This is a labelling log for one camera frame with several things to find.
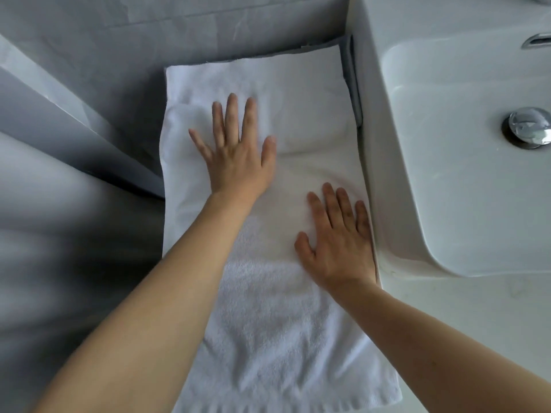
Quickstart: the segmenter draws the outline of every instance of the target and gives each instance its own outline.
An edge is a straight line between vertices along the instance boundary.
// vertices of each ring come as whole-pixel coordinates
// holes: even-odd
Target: hand
[[[249,98],[239,139],[238,98],[233,93],[228,97],[225,122],[222,105],[213,103],[212,126],[216,151],[205,145],[197,131],[189,130],[207,163],[212,192],[237,196],[252,206],[272,182],[276,170],[275,138],[266,138],[259,156],[256,101]]]
[[[357,220],[344,188],[337,194],[331,184],[323,185],[327,208],[318,196],[308,193],[316,225],[317,246],[313,250],[308,236],[300,232],[295,250],[304,269],[316,284],[330,294],[344,284],[377,285],[375,262],[371,248],[368,211],[363,201],[356,203]]]

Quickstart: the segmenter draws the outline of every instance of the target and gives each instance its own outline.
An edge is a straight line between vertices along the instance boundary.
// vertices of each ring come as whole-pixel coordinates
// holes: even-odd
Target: sink basin
[[[492,1],[453,0],[464,14],[473,3],[476,15],[500,3]],[[512,24],[447,15],[432,29],[415,22],[415,13],[390,14],[377,0],[351,3],[362,152],[382,271],[551,271],[551,147],[520,149],[501,132],[518,108],[551,110],[551,47],[521,49],[551,31],[551,10],[508,2],[501,14],[509,12]],[[432,8],[432,17],[442,17],[447,5]]]

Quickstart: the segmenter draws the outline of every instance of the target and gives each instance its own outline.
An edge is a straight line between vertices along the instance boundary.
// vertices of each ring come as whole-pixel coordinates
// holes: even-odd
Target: finger
[[[268,136],[262,145],[261,153],[262,169],[266,177],[272,180],[276,173],[277,145],[273,136]]]
[[[193,143],[195,144],[197,150],[199,151],[205,162],[210,163],[213,157],[212,149],[208,145],[205,145],[205,142],[203,142],[203,139],[196,130],[190,129],[189,136],[191,137],[191,140],[193,140]]]
[[[366,239],[371,239],[371,229],[369,227],[368,209],[363,201],[356,202],[356,229]]]
[[[226,105],[226,144],[237,145],[239,143],[239,109],[238,97],[231,93]]]
[[[241,131],[241,141],[256,148],[258,137],[258,114],[256,101],[249,97],[245,104],[245,116],[243,117],[243,129]]]
[[[352,205],[350,199],[344,188],[337,188],[337,200],[339,206],[341,206],[341,214],[343,216],[344,225],[346,228],[353,232],[356,230],[356,221],[354,220],[354,212],[352,211]]]
[[[216,147],[224,147],[226,144],[224,135],[224,113],[222,104],[215,101],[212,103],[212,133],[214,134],[214,143]]]
[[[316,232],[319,234],[320,232],[331,229],[327,211],[320,198],[313,192],[308,193],[306,197],[312,209],[313,223],[316,226]]]
[[[329,183],[325,183],[322,187],[323,197],[325,198],[325,204],[327,205],[327,215],[333,228],[344,226],[343,215],[341,213],[341,207],[333,191],[333,186]]]
[[[299,256],[300,263],[308,270],[315,262],[315,254],[308,241],[308,235],[304,232],[300,232],[295,241],[295,251]]]

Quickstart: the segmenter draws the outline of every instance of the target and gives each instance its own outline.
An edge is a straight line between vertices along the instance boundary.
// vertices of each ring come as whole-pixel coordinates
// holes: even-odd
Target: forearm
[[[211,197],[165,259],[72,355],[36,411],[171,411],[249,208]]]
[[[377,287],[335,299],[431,413],[551,410],[548,382]]]

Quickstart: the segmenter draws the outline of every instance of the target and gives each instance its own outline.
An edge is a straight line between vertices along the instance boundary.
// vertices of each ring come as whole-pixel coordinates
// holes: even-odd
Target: white towel
[[[241,121],[246,98],[255,97],[259,144],[269,134],[278,141],[275,180],[234,245],[174,411],[340,412],[399,401],[394,368],[307,276],[293,248],[299,230],[315,238],[308,191],[321,193],[330,181],[346,188],[351,200],[367,200],[339,47],[170,67],[166,80],[164,253],[210,193],[187,130],[196,128],[214,147],[213,101],[225,104],[235,92]]]

